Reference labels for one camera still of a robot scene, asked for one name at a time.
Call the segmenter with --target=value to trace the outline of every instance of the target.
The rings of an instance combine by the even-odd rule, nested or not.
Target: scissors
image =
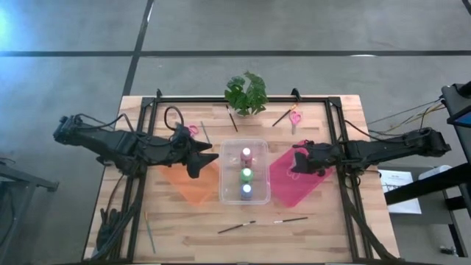
[[[296,125],[301,121],[301,113],[291,111],[289,113],[289,120],[291,121],[291,134],[294,135],[296,133]]]
[[[198,127],[196,125],[188,125],[188,129],[190,130],[191,137],[194,137],[199,133]]]

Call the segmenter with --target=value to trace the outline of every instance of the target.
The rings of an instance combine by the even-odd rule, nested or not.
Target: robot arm
[[[346,166],[349,174],[363,174],[366,168],[380,162],[409,155],[441,157],[451,150],[442,134],[431,128],[411,131],[381,141],[347,141],[337,145],[306,141],[301,146],[293,147],[304,148],[308,154],[295,153],[296,166],[292,171],[306,174],[319,172],[320,175],[325,168],[337,165]]]
[[[187,127],[178,124],[170,139],[134,131],[108,131],[104,125],[91,126],[81,115],[62,117],[54,132],[55,141],[72,146],[83,146],[99,155],[97,160],[112,161],[123,174],[139,173],[142,165],[187,166],[188,175],[198,178],[199,170],[217,159],[217,154],[202,154],[211,144],[195,141]]]

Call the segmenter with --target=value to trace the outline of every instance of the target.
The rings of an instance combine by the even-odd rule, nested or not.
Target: green leaves
[[[250,72],[245,72],[244,76],[250,81],[247,92],[244,93],[245,79],[243,77],[233,77],[227,83],[229,90],[224,91],[224,97],[229,104],[240,115],[258,114],[266,108],[263,104],[268,102],[265,92],[265,82],[261,77]]]

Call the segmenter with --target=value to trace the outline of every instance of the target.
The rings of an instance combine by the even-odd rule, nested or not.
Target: paper sheet
[[[392,191],[400,186],[413,182],[412,174],[410,172],[397,172],[391,170],[379,170],[379,172],[381,172],[381,185],[383,186],[383,192]],[[388,205],[388,210],[389,213],[422,214],[419,200],[417,198]]]

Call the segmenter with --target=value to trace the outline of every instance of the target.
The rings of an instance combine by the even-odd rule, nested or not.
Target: gray floor
[[[145,5],[3,1],[0,51],[130,51]],[[471,15],[460,0],[157,0],[143,50],[157,49],[469,50]],[[55,194],[35,195],[9,264],[80,259],[103,168],[91,152],[56,144],[52,132],[62,115],[113,119],[130,59],[0,57],[0,157],[60,181]],[[266,80],[270,94],[293,87],[305,94],[360,94],[366,119],[373,121],[436,99],[443,85],[469,81],[470,68],[471,57],[141,58],[131,94],[152,95],[160,88],[167,95],[221,95],[231,76],[250,70]],[[371,128],[386,129],[405,117]],[[425,124],[443,132],[452,152],[398,163],[463,163],[446,117],[434,113]],[[470,227],[467,215],[458,214],[462,226]],[[410,261],[470,262],[437,253],[439,245],[451,245],[446,227],[395,225],[394,231],[402,257]]]

